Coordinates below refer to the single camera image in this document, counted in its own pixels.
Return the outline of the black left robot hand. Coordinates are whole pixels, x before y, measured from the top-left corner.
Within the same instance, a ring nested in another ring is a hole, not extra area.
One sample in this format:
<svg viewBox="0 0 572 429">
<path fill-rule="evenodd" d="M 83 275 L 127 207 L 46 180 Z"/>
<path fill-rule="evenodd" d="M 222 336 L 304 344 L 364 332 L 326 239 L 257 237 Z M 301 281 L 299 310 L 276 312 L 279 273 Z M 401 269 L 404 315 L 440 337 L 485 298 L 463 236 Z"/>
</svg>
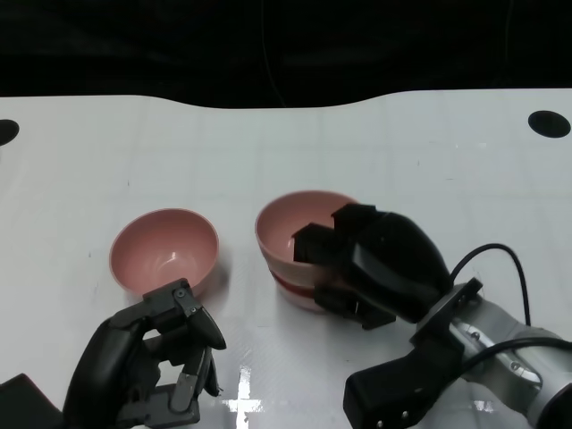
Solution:
<svg viewBox="0 0 572 429">
<path fill-rule="evenodd" d="M 185 279 L 145 294 L 99 325 L 71 378 L 68 428 L 175 428 L 200 419 L 201 392 L 216 397 L 214 350 L 225 339 Z"/>
</svg>

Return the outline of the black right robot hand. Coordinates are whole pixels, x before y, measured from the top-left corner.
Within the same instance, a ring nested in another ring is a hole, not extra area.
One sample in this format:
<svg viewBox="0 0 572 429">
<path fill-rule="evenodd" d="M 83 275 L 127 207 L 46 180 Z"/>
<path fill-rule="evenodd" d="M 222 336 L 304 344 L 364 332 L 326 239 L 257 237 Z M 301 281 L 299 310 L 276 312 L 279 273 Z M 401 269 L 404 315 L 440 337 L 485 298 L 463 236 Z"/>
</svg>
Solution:
<svg viewBox="0 0 572 429">
<path fill-rule="evenodd" d="M 294 260 L 316 270 L 319 307 L 372 330 L 399 318 L 416 324 L 451 291 L 441 252 L 406 216 L 347 204 L 332 219 L 293 235 Z"/>
</svg>

